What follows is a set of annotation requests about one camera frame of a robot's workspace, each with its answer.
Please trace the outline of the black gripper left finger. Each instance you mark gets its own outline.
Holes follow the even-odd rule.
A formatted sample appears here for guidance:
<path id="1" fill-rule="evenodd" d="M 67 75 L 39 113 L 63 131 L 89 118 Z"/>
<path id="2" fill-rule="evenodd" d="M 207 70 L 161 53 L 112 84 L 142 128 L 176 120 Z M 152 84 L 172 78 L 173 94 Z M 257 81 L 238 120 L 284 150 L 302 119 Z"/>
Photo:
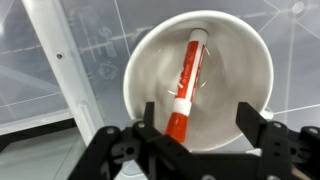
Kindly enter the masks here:
<path id="1" fill-rule="evenodd" d="M 148 102 L 141 121 L 120 130 L 97 131 L 67 180 L 115 180 L 123 164 L 134 161 L 149 180 L 187 178 L 187 150 L 154 125 L 154 103 Z"/>

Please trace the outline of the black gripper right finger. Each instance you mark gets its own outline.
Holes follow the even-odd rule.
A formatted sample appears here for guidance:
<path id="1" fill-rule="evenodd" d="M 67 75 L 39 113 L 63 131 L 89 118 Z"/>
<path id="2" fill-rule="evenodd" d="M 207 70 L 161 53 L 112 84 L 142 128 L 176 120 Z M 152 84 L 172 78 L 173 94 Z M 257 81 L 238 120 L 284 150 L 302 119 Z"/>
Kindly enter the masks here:
<path id="1" fill-rule="evenodd" d="M 259 180 L 292 180 L 297 169 L 312 180 L 320 180 L 320 133 L 316 126 L 299 132 L 279 121 L 267 121 L 249 103 L 239 102 L 236 124 L 251 145 L 262 151 Z"/>

